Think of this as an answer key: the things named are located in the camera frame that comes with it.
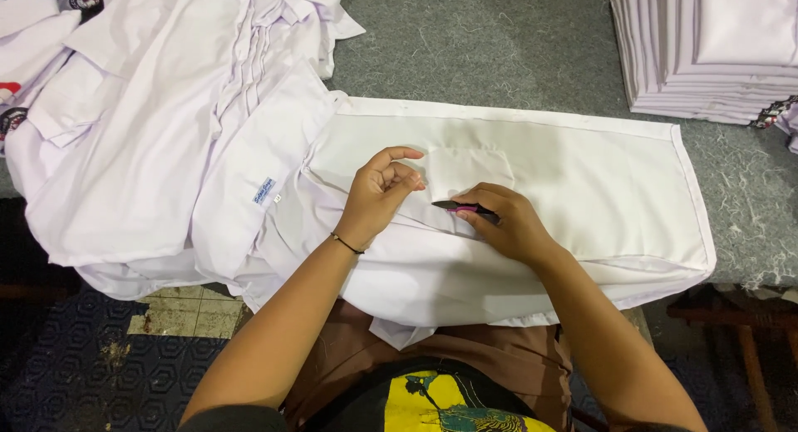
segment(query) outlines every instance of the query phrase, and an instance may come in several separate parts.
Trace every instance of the forearm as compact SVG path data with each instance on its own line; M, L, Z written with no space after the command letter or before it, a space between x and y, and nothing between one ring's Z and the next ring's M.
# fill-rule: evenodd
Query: forearm
M330 314L356 255L328 238L214 360L188 404L194 413L228 404L283 402Z
M570 253L558 249L532 267L580 372L614 426L658 422L706 431L673 373Z

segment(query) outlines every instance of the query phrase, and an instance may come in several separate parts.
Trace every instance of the yellow patterned fabric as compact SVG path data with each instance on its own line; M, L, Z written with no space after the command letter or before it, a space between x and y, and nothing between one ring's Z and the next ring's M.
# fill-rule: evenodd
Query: yellow patterned fabric
M456 375L418 371L391 380L384 432L554 432L546 424L483 407Z

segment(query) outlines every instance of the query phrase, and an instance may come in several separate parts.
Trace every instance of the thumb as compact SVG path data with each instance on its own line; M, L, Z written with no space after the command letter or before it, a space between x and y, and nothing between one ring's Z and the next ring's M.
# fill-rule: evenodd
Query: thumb
M490 240L498 230L493 223L485 220L482 215L479 215L476 212L459 211L456 215L467 221L468 224L470 224L471 227L476 230L476 232L478 232L487 240Z
M418 187L419 181L421 181L421 174L419 172L412 172L406 175L400 183L393 186L388 191L388 199L399 206L399 204L407 198L407 195L410 195L410 192Z

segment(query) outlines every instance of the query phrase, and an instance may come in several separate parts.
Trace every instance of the hand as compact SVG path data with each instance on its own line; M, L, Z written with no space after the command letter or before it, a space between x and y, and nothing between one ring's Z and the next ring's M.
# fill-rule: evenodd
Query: hand
M426 188L418 172L394 160L417 160L423 156L421 151L408 147L388 147L376 153L355 173L335 234L358 251L368 248L394 218L407 195Z
M552 253L564 250L548 234L532 203L518 192L498 184L479 183L452 200L477 202L499 216L499 223L494 225L475 212L457 213L485 242L510 259L535 266L544 263Z

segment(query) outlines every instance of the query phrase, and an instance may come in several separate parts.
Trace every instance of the black strap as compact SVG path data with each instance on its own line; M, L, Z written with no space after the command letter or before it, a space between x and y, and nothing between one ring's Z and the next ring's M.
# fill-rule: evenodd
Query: black strap
M338 234L335 234L334 232L331 232L330 235L333 236L333 240L337 240L338 242L343 243L344 246L349 248L350 250L352 250L352 252L354 254L365 254L365 252L359 252L358 250L354 249L353 247L350 247L348 243L344 242L343 240L341 240L340 237L338 237Z

